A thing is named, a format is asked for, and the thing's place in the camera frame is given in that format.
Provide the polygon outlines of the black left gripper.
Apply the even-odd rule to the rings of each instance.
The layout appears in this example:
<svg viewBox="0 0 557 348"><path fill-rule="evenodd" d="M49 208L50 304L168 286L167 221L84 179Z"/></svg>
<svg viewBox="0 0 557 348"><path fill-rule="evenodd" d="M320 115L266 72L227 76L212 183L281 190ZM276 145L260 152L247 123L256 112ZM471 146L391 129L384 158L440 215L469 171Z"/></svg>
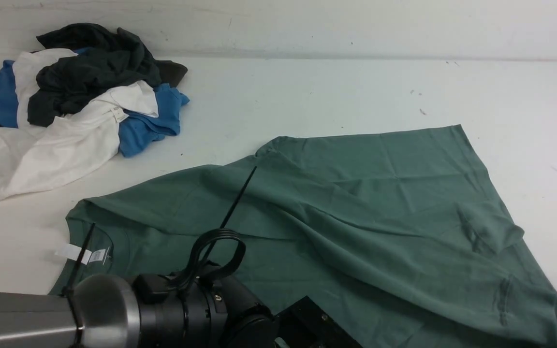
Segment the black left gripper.
<svg viewBox="0 0 557 348"><path fill-rule="evenodd" d="M308 296L276 315L277 348L361 348Z"/></svg>

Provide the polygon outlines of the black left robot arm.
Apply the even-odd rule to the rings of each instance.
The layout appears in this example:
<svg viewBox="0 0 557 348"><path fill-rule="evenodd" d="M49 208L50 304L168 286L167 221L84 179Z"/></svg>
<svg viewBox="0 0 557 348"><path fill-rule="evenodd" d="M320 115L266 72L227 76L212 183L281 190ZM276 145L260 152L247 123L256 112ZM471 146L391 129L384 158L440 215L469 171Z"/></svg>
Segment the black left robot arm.
<svg viewBox="0 0 557 348"><path fill-rule="evenodd" d="M167 277L93 275L64 295L0 292L0 348L358 348L309 297L279 314L234 276L166 293Z"/></svg>

